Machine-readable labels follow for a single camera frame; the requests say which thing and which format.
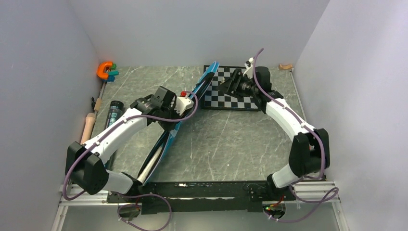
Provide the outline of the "blue racket bag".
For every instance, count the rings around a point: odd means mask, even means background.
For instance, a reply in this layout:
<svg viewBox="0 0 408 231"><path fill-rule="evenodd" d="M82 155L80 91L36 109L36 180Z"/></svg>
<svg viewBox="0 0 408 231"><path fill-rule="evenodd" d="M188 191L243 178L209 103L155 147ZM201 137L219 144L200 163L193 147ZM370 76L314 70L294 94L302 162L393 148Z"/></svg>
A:
<svg viewBox="0 0 408 231"><path fill-rule="evenodd" d="M211 65L209 65L204 70L204 73L202 77L200 78L200 80L198 81L198 83L196 84L195 88L192 90L194 95L187 93L187 97L192 99L192 101L194 102L194 106L193 108L187 110L183 115L181 115L181 119L184 119L186 117L193 115L193 112L196 111L199 105L199 100L204 95L207 88L210 86L210 83L212 82L213 77L215 73L217 72L218 67L219 67L219 62L217 61L214 61ZM176 98L177 98L177 95L175 93L171 92L170 90L164 87L159 87L159 89L156 91L154 95L151 94L144 98L140 98L136 100L131 105L131 107L137 108L139 111L143 112L143 114L154 116L154 113L157 109L166 108L166 107L171 107L175 109ZM158 164L160 163L160 161L162 160L162 158L164 157L164 155L167 153L168 149L172 145L177 135L177 132L180 126L182 125L181 119L176 119L177 124L173 130L170 130L170 131L164 130L164 132L159 137L154 147L151 149L150 153L147 155L145 161L143 162L139 170L138 175L143 171L143 168L147 165L147 163L149 162L149 159L154 155L157 149L160 146L162 146L163 149L162 149L161 157L160 159L157 159L156 166L150 172L149 177L153 174L154 170L156 169L156 167L158 166Z"/></svg>

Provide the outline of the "black shuttlecock tube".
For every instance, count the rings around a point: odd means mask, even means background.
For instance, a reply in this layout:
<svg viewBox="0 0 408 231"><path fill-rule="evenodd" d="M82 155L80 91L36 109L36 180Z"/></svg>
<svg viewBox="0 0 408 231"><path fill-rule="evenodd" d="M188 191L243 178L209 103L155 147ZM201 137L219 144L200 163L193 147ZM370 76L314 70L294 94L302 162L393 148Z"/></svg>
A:
<svg viewBox="0 0 408 231"><path fill-rule="evenodd" d="M110 127L115 123L124 113L124 104L121 101L111 101L104 128Z"/></svg>

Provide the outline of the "blue badminton racket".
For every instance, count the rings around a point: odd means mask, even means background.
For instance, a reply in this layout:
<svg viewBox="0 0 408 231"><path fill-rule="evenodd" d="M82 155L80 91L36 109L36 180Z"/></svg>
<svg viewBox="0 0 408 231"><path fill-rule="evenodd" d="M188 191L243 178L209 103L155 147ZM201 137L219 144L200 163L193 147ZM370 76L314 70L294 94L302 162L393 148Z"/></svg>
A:
<svg viewBox="0 0 408 231"><path fill-rule="evenodd" d="M137 180L145 184L146 180L148 179L150 172L155 168L157 159L160 159L163 147L160 146L154 155L149 159L147 165L143 168L143 171L138 175Z"/></svg>

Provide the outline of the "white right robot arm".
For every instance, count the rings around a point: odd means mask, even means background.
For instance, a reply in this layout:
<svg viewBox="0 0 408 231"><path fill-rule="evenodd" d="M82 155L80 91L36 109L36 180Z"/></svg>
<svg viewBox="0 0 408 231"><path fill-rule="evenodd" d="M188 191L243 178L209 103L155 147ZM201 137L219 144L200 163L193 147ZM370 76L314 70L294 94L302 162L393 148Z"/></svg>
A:
<svg viewBox="0 0 408 231"><path fill-rule="evenodd" d="M292 142L288 164L267 177L265 193L269 199L278 199L285 187L308 174L319 173L316 178L322 177L330 165L328 132L308 124L272 89L267 67L256 67L252 78L240 69L235 70L219 84L218 90L235 98L253 98L258 109L275 120Z"/></svg>

